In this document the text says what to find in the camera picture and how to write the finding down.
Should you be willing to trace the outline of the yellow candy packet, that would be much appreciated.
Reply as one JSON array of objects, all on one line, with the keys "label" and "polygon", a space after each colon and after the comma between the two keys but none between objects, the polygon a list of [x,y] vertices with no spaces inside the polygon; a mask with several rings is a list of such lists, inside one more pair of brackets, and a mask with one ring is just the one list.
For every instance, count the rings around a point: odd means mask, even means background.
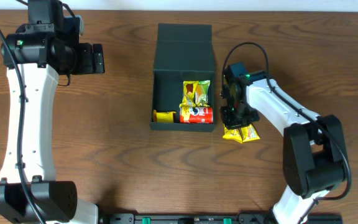
[{"label": "yellow candy packet", "polygon": [[238,129],[227,129],[227,127],[224,126],[223,139],[233,140],[242,144],[241,132]]},{"label": "yellow candy packet", "polygon": [[198,85],[198,81],[184,81],[183,82],[183,98],[180,103],[180,107],[184,106],[196,106],[194,98],[195,98],[195,90]]},{"label": "yellow candy packet", "polygon": [[242,142],[256,141],[260,139],[257,131],[252,124],[241,128]]}]

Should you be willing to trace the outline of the green snack packet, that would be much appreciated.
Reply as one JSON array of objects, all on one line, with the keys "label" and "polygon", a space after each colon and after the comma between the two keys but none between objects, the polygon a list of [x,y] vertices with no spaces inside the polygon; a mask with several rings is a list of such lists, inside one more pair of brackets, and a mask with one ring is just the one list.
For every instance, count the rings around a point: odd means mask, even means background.
[{"label": "green snack packet", "polygon": [[209,107],[208,104],[208,89],[210,86],[209,80],[199,81],[195,90],[195,103],[200,107]]}]

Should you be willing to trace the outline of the red Pringles can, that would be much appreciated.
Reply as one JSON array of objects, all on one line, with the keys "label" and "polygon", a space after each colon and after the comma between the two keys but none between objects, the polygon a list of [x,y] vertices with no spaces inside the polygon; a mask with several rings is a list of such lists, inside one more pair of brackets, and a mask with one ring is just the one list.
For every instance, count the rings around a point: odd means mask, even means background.
[{"label": "red Pringles can", "polygon": [[180,109],[181,123],[213,123],[212,107],[189,107],[184,106]]}]

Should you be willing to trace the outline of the yellow biscuit packet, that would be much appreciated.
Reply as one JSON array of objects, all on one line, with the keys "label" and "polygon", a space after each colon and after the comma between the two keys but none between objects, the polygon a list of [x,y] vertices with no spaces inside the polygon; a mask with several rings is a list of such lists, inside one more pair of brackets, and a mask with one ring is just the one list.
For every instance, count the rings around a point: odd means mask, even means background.
[{"label": "yellow biscuit packet", "polygon": [[175,111],[158,112],[153,110],[153,122],[155,123],[173,123]]}]

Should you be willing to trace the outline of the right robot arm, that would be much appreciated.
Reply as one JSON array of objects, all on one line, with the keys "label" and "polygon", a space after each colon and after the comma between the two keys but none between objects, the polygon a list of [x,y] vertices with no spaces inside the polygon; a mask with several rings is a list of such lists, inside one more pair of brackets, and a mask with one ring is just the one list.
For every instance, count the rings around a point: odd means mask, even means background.
[{"label": "right robot arm", "polygon": [[318,202],[341,183],[351,184],[342,124],[334,115],[320,116],[286,94],[266,71],[248,73],[243,63],[223,70],[220,109],[227,129],[245,132],[264,115],[283,136],[281,199],[264,223],[306,223]]}]

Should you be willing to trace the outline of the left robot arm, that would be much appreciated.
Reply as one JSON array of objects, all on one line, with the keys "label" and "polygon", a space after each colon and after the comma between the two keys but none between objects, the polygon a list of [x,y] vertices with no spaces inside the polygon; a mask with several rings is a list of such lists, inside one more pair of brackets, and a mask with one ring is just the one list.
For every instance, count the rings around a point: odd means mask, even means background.
[{"label": "left robot arm", "polygon": [[9,132],[0,170],[0,216],[11,223],[107,223],[96,204],[58,181],[52,116],[60,76],[104,73],[103,48],[81,43],[84,22],[59,0],[26,2],[28,21],[1,35],[10,91]]}]

